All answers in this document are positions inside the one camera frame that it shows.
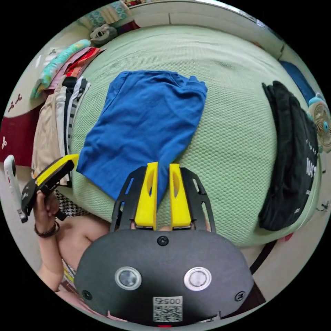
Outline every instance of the human arm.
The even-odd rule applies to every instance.
[[[47,232],[54,226],[54,214],[58,209],[58,202],[53,194],[46,199],[43,193],[37,193],[33,212],[36,230],[39,233]],[[56,291],[63,278],[63,263],[56,237],[55,235],[48,238],[38,236],[38,244],[42,261],[38,276],[50,289]]]

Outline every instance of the white handheld device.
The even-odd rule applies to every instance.
[[[13,155],[8,155],[3,163],[6,182],[12,196],[13,204],[22,223],[27,222],[28,218],[22,212],[22,193],[16,177],[16,165]]]

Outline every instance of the mattress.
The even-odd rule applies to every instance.
[[[307,110],[297,85],[276,59],[236,36],[193,26],[142,28],[106,47],[84,72],[91,87],[75,119],[72,153],[80,153],[102,111],[109,83],[122,71],[194,75],[206,83],[207,100],[191,144],[176,161],[195,172],[205,186],[217,232],[237,246],[254,246],[290,234],[311,218],[318,200],[320,166],[312,194],[295,224],[277,232],[258,227],[277,150],[274,121],[261,83],[279,80]],[[77,172],[72,180],[73,188],[61,188],[61,193],[110,220],[114,200]],[[158,228],[169,223],[166,193],[157,213]]]

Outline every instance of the fan grille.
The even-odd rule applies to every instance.
[[[317,105],[314,115],[318,139],[321,145],[328,150],[331,148],[331,118],[323,104]]]

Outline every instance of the pink clothing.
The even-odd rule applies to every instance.
[[[50,86],[45,90],[45,92],[47,92],[48,90],[54,90],[56,88],[56,86],[58,85],[61,77],[64,75],[65,71],[67,70],[67,68],[69,66],[71,66],[72,64],[74,64],[80,57],[82,57],[83,55],[85,55],[91,48],[93,47],[85,47],[82,50],[80,50],[79,52],[75,53],[64,65],[63,67],[60,69],[60,71],[56,74],[56,76],[53,78]]]
[[[90,309],[89,306],[83,301],[83,299],[81,299],[80,297],[78,297],[78,295],[76,295],[74,293],[66,292],[66,291],[59,291],[59,292],[56,292],[56,294],[60,298],[62,298],[65,302],[67,302],[68,304],[70,304],[76,308],[79,308],[84,311],[88,311],[89,313],[92,313],[92,314],[95,314],[98,316],[103,316],[103,315],[97,313],[96,311]],[[126,322],[125,320],[111,316],[109,314],[109,312],[108,312],[107,318],[110,318],[111,320],[115,320],[115,321]]]

